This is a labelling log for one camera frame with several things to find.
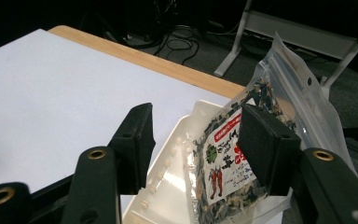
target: plastic bag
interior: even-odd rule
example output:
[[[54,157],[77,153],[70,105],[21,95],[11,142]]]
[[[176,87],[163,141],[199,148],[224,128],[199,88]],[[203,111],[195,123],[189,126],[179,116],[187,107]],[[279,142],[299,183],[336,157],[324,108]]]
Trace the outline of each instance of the plastic bag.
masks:
[[[245,91],[225,105],[203,133],[187,135],[196,223],[264,223],[290,206],[291,193],[267,195],[236,145],[241,104],[264,108],[296,132],[301,149],[331,150],[354,171],[337,111],[304,61],[276,35]]]

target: table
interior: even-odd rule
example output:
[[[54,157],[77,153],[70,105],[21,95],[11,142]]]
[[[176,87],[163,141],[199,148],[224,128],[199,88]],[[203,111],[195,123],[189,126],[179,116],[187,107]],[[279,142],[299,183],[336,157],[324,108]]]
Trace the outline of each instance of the table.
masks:
[[[0,48],[0,183],[35,192],[71,175],[82,151],[107,145],[146,102],[154,107],[153,160],[196,101],[224,105],[242,90],[67,26],[36,30]],[[121,197],[123,210],[130,199]]]

